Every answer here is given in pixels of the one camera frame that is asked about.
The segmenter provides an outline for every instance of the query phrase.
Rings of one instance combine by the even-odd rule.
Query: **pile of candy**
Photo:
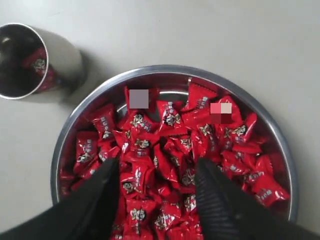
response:
[[[129,105],[129,90],[124,93]],[[254,132],[255,113],[243,119],[229,95],[218,96],[192,82],[186,105],[158,96],[159,89],[150,89],[149,109],[129,108],[119,122],[110,103],[93,112],[88,120],[97,132],[78,132],[73,173],[60,173],[67,195],[102,162],[119,159],[121,191],[111,239],[203,239],[194,179],[201,157],[215,162],[266,207],[290,198],[262,153],[266,138]],[[212,124],[212,101],[232,104],[232,123]],[[149,115],[156,109],[160,122]]]

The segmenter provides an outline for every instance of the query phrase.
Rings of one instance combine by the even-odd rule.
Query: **stainless steel cup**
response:
[[[80,51],[65,38],[21,23],[0,26],[0,97],[60,100],[85,72]]]

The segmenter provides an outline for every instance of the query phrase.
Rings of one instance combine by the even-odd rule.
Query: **white table surface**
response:
[[[89,78],[70,104],[0,99],[0,231],[52,205],[57,137],[98,83],[178,64],[233,81],[273,115],[295,157],[298,223],[320,233],[319,9],[318,0],[0,0],[0,25],[57,33],[89,59]]]

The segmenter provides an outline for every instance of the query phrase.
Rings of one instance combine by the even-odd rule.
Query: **gray censored patch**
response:
[[[130,104],[130,109],[148,109],[149,108],[149,90],[148,89],[130,89],[129,104]]]

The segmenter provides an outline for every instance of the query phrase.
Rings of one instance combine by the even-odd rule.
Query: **stainless steel bowl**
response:
[[[270,139],[263,150],[270,154],[274,177],[291,195],[290,201],[279,202],[272,206],[272,210],[290,221],[296,221],[299,199],[297,173],[286,138],[272,116],[249,93],[229,80],[201,69],[178,65],[146,66],[119,74],[101,84],[74,109],[61,130],[53,153],[51,166],[53,204],[62,198],[59,170],[74,163],[76,132],[89,127],[85,120],[88,113],[111,102],[117,107],[118,115],[123,116],[127,111],[124,86],[143,89],[158,87],[161,90],[161,99],[187,100],[191,79],[195,83],[218,91],[219,94],[231,94],[242,113],[251,111],[257,113],[256,129],[261,134],[268,135]]]

